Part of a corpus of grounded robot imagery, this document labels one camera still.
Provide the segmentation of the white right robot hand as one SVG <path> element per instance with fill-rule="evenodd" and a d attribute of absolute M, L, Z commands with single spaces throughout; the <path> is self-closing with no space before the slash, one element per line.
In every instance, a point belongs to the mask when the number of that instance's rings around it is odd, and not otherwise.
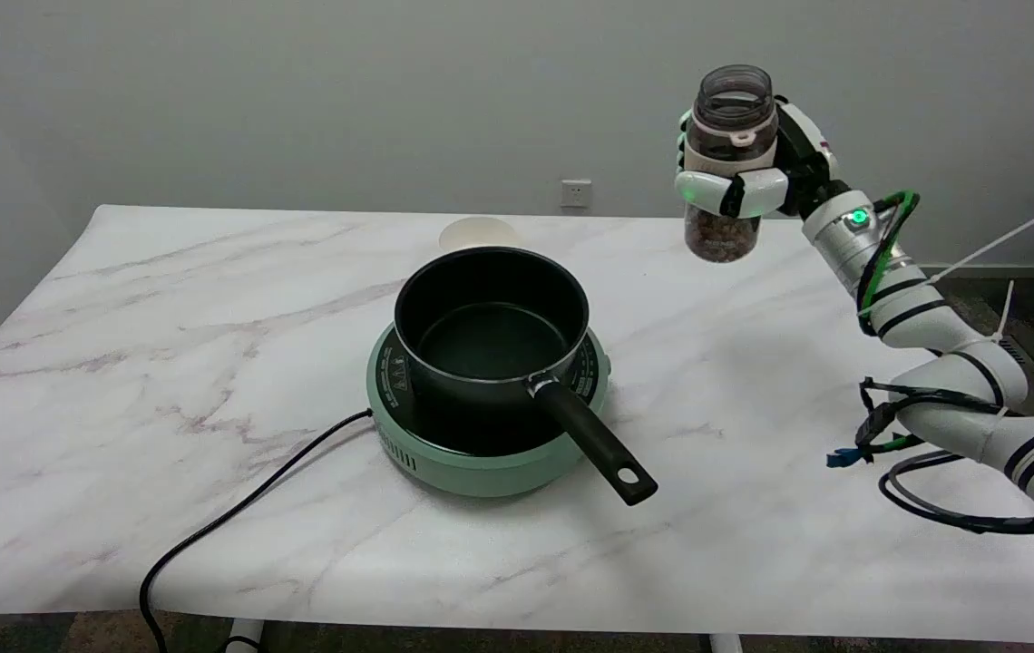
<path fill-rule="evenodd" d="M 717 132 L 688 111 L 680 128 L 675 190 L 697 210 L 731 219 L 774 212 L 805 219 L 849 190 L 818 125 L 783 96 L 758 127 Z"/>

